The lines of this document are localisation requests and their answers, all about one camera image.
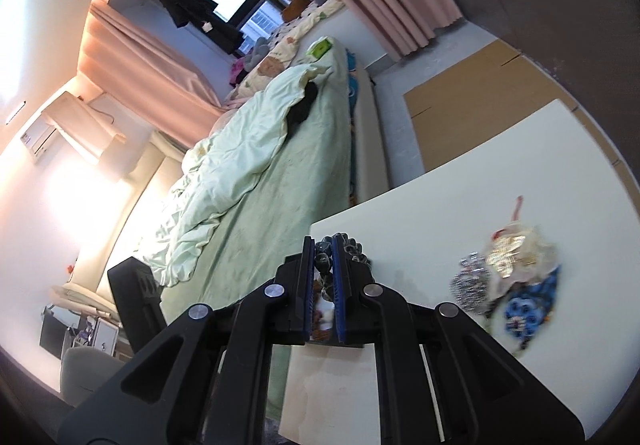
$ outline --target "white table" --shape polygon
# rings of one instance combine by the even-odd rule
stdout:
[[[347,232],[378,282],[433,307],[452,300],[459,259],[482,250],[519,195],[520,219],[539,226],[562,261],[553,320],[520,360],[589,437],[640,365],[640,222],[614,169],[560,101],[310,233]],[[294,348],[280,433],[301,445],[379,443],[376,390],[370,349]]]

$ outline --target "air conditioner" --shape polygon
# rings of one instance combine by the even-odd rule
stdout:
[[[20,137],[34,160],[38,160],[50,146],[58,139],[60,133],[42,117],[38,117]]]

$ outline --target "green bed sheet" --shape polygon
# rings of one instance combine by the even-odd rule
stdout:
[[[255,189],[223,217],[193,277],[162,293],[171,322],[194,303],[213,309],[244,297],[273,277],[286,255],[302,250],[310,226],[349,206],[350,119],[346,54],[334,46],[321,60],[332,73],[319,86],[308,118],[262,174]],[[279,419],[289,347],[275,346],[267,417]]]

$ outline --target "silver screw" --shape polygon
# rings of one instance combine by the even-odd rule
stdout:
[[[377,297],[382,294],[382,286],[375,283],[367,284],[362,291],[367,297]]]
[[[189,308],[189,317],[194,320],[204,319],[209,314],[209,306],[206,304],[194,304]]]
[[[279,297],[284,293],[284,286],[281,284],[270,284],[264,289],[267,297]]]
[[[442,315],[443,317],[455,317],[460,310],[453,303],[443,302],[440,305],[440,308],[438,308],[438,311],[440,312],[440,315]]]

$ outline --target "tile floor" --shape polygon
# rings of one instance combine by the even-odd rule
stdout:
[[[495,39],[479,26],[465,22],[440,34],[419,53],[373,77],[391,187],[424,174],[404,94]]]

